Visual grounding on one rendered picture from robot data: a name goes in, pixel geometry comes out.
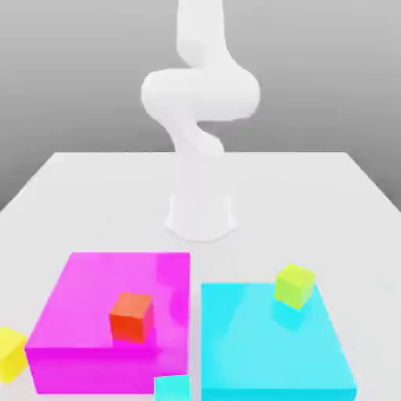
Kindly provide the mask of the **large magenta box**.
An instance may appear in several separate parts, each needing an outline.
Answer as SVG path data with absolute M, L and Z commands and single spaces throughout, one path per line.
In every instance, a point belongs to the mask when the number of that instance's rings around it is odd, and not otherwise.
M 151 394 L 154 379 L 188 372 L 188 252 L 70 255 L 25 352 L 39 394 Z M 133 319 L 141 340 L 114 334 L 123 293 L 149 295 Z

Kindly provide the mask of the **small cyan cube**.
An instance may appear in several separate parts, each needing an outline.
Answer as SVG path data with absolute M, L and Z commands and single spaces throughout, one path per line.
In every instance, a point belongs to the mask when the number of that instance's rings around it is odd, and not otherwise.
M 184 374 L 155 377 L 154 401 L 191 401 L 190 376 Z

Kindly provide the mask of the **small lime green cube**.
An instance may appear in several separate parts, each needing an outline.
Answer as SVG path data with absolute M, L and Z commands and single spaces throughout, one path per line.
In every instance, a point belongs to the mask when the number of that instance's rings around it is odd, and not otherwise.
M 310 299 L 315 273 L 295 264 L 288 264 L 276 276 L 274 297 L 293 309 L 301 309 Z

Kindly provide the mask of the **small red cube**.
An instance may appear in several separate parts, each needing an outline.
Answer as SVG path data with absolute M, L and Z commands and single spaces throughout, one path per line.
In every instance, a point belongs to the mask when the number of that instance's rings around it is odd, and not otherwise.
M 145 343 L 154 326 L 153 296 L 121 292 L 109 320 L 114 340 Z

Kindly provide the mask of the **small yellow cube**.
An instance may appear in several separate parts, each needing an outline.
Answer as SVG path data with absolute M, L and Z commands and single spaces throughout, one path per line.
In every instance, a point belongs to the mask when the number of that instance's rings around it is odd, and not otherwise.
M 27 367 L 26 343 L 26 335 L 0 327 L 0 383 L 9 384 Z

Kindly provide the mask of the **large cyan box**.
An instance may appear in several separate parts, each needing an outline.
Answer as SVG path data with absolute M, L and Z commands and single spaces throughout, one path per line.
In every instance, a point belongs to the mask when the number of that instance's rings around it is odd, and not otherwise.
M 269 283 L 201 286 L 201 401 L 355 401 L 319 290 L 299 310 Z

